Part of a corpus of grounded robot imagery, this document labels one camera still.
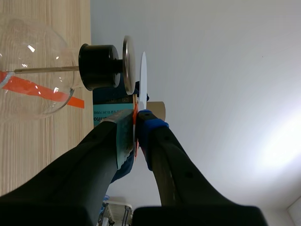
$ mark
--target white disc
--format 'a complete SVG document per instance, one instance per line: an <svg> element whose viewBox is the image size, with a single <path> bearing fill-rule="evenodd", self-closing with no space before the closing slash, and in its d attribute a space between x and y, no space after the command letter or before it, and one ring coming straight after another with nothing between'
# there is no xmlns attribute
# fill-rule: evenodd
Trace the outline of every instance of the white disc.
<svg viewBox="0 0 301 226"><path fill-rule="evenodd" d="M146 109L146 101L147 101L147 66L146 66L146 54L145 52L143 52L141 56L141 66L140 66L138 111Z"/></svg>

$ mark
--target white wall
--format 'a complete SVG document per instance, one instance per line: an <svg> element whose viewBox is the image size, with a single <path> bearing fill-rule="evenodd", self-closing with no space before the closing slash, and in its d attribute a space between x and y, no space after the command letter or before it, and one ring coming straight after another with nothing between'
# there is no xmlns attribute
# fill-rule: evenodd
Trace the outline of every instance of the white wall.
<svg viewBox="0 0 301 226"><path fill-rule="evenodd" d="M287 212L291 216L295 226L301 226L301 197L287 209Z"/></svg>
<svg viewBox="0 0 301 226"><path fill-rule="evenodd" d="M300 12L299 0L91 0L92 43L121 55L131 35L151 101L165 102L210 183L239 203L286 208L301 195ZM159 204L145 167L140 156L108 193Z"/></svg>
<svg viewBox="0 0 301 226"><path fill-rule="evenodd" d="M262 210L269 226L294 226L285 210Z"/></svg>

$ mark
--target orange tape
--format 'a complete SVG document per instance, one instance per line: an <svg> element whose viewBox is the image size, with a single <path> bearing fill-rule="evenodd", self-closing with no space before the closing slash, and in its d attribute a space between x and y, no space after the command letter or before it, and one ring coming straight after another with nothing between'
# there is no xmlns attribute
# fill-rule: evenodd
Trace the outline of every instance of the orange tape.
<svg viewBox="0 0 301 226"><path fill-rule="evenodd" d="M0 72L0 81L4 80L6 75L7 72ZM66 93L40 86L34 82L16 76L11 76L2 88L16 93L37 96L57 102L63 102L69 97ZM85 108L85 101L76 97L71 97L67 105Z"/></svg>

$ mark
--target metal cap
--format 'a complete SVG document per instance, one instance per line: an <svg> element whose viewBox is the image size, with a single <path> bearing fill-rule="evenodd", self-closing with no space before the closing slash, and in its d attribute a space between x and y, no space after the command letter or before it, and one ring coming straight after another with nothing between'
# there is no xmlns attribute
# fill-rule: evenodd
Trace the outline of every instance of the metal cap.
<svg viewBox="0 0 301 226"><path fill-rule="evenodd" d="M133 41L130 36L125 36L123 40L123 79L126 92L132 95L135 90L136 73L135 73L135 50Z"/></svg>

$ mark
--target glass flask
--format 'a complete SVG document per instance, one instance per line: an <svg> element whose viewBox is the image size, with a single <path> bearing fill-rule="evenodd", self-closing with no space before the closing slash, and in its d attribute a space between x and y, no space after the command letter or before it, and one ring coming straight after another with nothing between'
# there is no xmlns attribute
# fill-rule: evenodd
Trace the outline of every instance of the glass flask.
<svg viewBox="0 0 301 226"><path fill-rule="evenodd" d="M84 108L83 100L72 97L75 88L116 87L121 72L132 94L135 54L128 36L123 58L112 45L70 49L44 24L0 15L0 123L44 118L66 104Z"/></svg>

